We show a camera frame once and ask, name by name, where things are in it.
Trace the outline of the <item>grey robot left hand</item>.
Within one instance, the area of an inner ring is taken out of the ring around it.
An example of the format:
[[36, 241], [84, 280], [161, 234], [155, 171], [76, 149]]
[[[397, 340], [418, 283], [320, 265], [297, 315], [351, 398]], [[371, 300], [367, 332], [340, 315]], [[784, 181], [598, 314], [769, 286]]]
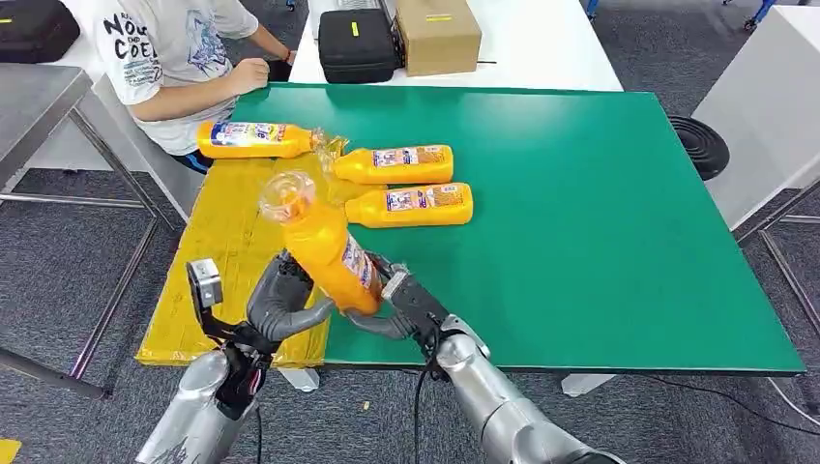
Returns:
[[283, 249], [266, 267], [251, 293], [248, 322], [272, 343], [283, 342], [323, 323], [337, 306], [327, 297], [307, 306], [313, 286], [313, 279]]

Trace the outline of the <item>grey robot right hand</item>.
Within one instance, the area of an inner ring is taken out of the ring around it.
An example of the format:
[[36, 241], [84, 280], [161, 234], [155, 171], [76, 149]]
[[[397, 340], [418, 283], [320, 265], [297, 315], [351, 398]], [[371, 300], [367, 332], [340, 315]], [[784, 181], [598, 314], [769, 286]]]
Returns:
[[[397, 271], [406, 272], [404, 264], [393, 263], [384, 256], [368, 251], [367, 256], [373, 262], [380, 278], [387, 282]], [[359, 330], [378, 334], [390, 339], [405, 339], [410, 337], [416, 330], [415, 325], [398, 309], [390, 317], [366, 316], [355, 309], [347, 309], [345, 317]]]

